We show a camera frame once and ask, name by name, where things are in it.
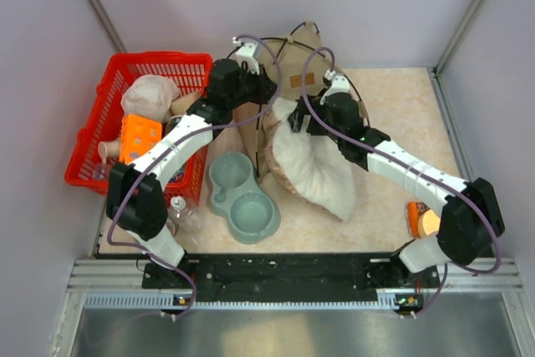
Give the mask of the black tent pole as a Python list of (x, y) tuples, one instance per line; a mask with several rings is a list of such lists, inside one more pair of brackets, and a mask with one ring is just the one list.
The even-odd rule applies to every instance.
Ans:
[[(288, 33), (280, 44), (278, 57), (285, 76), (282, 94), (289, 95), (301, 91), (301, 73), (306, 58), (316, 48), (322, 47), (320, 32), (314, 22), (302, 22)], [(306, 88), (309, 94), (318, 94), (322, 89), (323, 76), (330, 66), (330, 58), (326, 54), (313, 57), (308, 67)]]
[[(257, 60), (260, 63), (260, 69), (265, 69), (269, 78), (275, 83), (280, 84), (281, 88), (278, 95), (285, 98), (282, 94), (285, 76), (281, 69), (278, 57), (278, 50), (283, 37), (264, 37), (263, 43), (258, 48), (259, 55)], [(229, 54), (235, 58), (235, 49)], [(294, 94), (289, 95), (288, 99), (295, 98)], [(268, 136), (273, 124), (268, 121), (267, 105), (255, 105), (252, 102), (239, 106), (234, 110), (234, 120), (236, 122), (246, 121), (245, 125), (240, 125), (238, 131), (242, 142), (246, 148), (247, 154), (252, 160), (256, 169), (259, 181), (270, 171), (266, 159), (266, 149), (268, 145)]]

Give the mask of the beige fabric pet tent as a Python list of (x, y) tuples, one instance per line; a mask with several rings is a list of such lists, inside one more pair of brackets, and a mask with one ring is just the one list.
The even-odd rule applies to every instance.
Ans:
[(281, 85), (279, 96), (271, 107), (248, 103), (234, 112), (258, 178), (271, 176), (293, 187), (351, 183), (349, 158), (357, 151), (324, 127), (347, 136), (368, 127), (358, 91), (318, 51), (322, 41), (316, 24), (304, 22), (284, 37), (265, 41), (276, 55), (262, 50), (258, 62)]

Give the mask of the white fluffy cushion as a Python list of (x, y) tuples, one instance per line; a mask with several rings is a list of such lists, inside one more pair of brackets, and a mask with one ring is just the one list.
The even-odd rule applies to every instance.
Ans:
[(287, 192), (347, 221), (356, 204), (352, 167), (329, 137), (310, 135), (305, 128), (292, 132), (288, 118), (297, 105), (279, 98), (264, 115), (269, 172)]

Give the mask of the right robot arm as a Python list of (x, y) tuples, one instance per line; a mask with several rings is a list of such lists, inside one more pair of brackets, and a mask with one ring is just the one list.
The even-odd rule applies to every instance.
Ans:
[(413, 240), (396, 252), (399, 260), (390, 265), (396, 284), (410, 286), (422, 270), (441, 263), (469, 268), (504, 233), (489, 181), (451, 176), (411, 155), (386, 133), (366, 125), (359, 104), (349, 94), (300, 98), (288, 119), (292, 131), (303, 128), (306, 115), (310, 121), (305, 130), (310, 135), (327, 136), (347, 161), (394, 182), (440, 218), (437, 233)]

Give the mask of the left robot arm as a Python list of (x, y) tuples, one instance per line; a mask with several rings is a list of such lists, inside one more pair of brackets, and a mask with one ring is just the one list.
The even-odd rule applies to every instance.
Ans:
[(135, 240), (135, 246), (161, 265), (160, 276), (172, 287), (189, 279), (181, 262), (186, 252), (166, 225), (164, 191), (171, 178), (201, 148), (223, 130), (235, 126), (233, 112), (247, 103), (266, 113), (279, 95), (282, 82), (272, 81), (264, 67), (247, 71), (246, 62), (218, 59), (208, 74), (202, 97), (151, 150), (129, 165), (118, 162), (110, 170), (106, 215)]

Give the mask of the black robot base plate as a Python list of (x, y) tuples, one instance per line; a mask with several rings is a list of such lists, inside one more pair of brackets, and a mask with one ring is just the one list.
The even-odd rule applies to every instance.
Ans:
[(372, 301), (378, 289), (439, 284), (436, 268), (410, 273), (384, 252), (191, 253), (179, 268), (185, 277), (147, 263), (142, 287), (196, 288), (200, 302), (283, 303)]

